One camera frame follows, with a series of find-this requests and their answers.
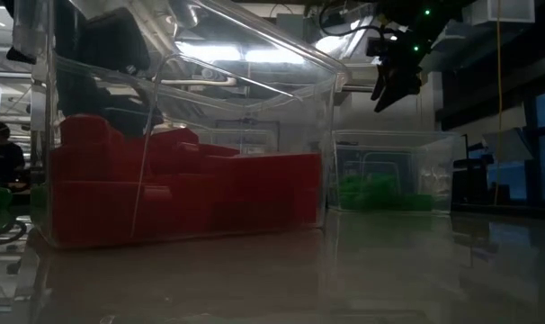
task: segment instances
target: table surface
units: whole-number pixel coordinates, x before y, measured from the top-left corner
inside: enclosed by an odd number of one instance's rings
[[[545,222],[331,211],[324,231],[60,252],[0,323],[545,323]]]

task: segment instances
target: person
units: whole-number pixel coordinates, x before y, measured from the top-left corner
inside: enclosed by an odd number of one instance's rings
[[[11,130],[0,122],[0,183],[15,180],[16,173],[24,169],[22,149],[9,141]]]

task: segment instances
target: dark shirt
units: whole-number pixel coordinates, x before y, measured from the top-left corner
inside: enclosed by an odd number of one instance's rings
[[[22,149],[14,143],[0,145],[0,182],[14,181],[17,167],[24,167]]]

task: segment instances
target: yellow cord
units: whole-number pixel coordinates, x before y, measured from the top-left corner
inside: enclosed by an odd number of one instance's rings
[[[496,189],[495,189],[495,205],[498,204],[498,186],[500,184],[500,150],[501,138],[503,129],[503,78],[501,66],[501,40],[500,40],[500,10],[501,1],[498,0],[496,7],[496,57],[498,70],[498,133],[496,134]]]

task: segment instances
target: clear plastic bin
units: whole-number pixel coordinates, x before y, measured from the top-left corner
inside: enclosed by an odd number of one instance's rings
[[[16,6],[47,97],[31,108],[32,205],[51,245],[322,221],[343,65],[228,0]]]
[[[331,204],[345,211],[448,212],[459,134],[337,130]]]

